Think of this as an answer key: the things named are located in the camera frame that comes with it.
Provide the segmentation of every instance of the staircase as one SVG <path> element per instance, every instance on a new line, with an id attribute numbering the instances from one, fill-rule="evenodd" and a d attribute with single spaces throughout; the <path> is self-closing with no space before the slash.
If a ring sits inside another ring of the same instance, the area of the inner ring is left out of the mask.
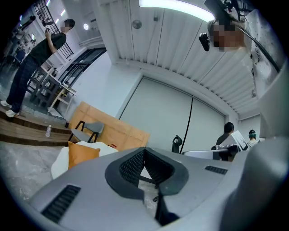
<path id="1" fill-rule="evenodd" d="M 0 141 L 33 146 L 67 146 L 71 131 L 64 124 L 39 119 L 21 112 L 19 116 L 9 118 L 7 107 L 0 107 Z M 50 137 L 46 137 L 48 125 L 52 126 Z"/>

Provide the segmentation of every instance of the black cord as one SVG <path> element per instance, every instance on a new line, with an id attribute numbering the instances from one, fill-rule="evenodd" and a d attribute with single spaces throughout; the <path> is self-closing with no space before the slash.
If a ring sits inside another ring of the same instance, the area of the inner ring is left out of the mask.
<path id="1" fill-rule="evenodd" d="M 265 50 L 265 48 L 261 45 L 261 43 L 259 43 L 255 38 L 253 38 L 246 30 L 244 30 L 243 28 L 236 26 L 240 31 L 242 31 L 245 35 L 247 35 L 250 39 L 252 39 L 257 47 L 262 51 L 262 53 L 266 56 L 266 58 L 269 60 L 269 62 L 275 67 L 276 71 L 279 73 L 280 69 L 277 66 L 277 64 L 275 63 L 275 61 L 272 59 L 272 57 L 269 55 L 269 53 Z"/>

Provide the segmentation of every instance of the white sneaker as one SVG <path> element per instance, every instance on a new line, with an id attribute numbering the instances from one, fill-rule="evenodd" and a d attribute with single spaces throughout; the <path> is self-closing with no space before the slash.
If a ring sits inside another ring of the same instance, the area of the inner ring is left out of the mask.
<path id="1" fill-rule="evenodd" d="M 8 108 L 12 108 L 12 106 L 11 106 L 10 104 L 8 104 L 8 103 L 6 102 L 6 100 L 0 101 L 0 104 L 1 104 L 2 106 L 6 106 L 6 107 L 8 107 Z"/>
<path id="2" fill-rule="evenodd" d="M 12 110 L 6 111 L 5 114 L 6 114 L 8 117 L 10 117 L 10 118 L 13 118 L 14 116 L 19 116 L 19 112 L 16 113 L 16 112 L 14 112 L 14 111 L 12 111 Z"/>

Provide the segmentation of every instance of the ceiling panel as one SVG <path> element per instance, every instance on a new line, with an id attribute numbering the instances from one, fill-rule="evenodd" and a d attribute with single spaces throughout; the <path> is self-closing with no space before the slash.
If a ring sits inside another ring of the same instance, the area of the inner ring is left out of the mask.
<path id="1" fill-rule="evenodd" d="M 205 9 L 201 0 L 185 0 Z M 139 7 L 137 0 L 107 4 L 119 58 L 155 65 L 207 88 L 237 113 L 257 107 L 251 60 L 244 49 L 204 51 L 198 39 L 207 23 L 170 9 Z M 132 27 L 134 20 L 141 28 Z"/>

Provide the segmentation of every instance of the water bottle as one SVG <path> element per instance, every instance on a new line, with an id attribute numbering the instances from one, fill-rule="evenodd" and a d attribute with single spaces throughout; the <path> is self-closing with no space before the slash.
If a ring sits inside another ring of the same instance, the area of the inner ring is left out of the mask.
<path id="1" fill-rule="evenodd" d="M 47 127 L 45 136 L 46 136 L 46 137 L 50 137 L 50 133 L 51 133 L 51 125 L 49 125 L 49 126 Z"/>

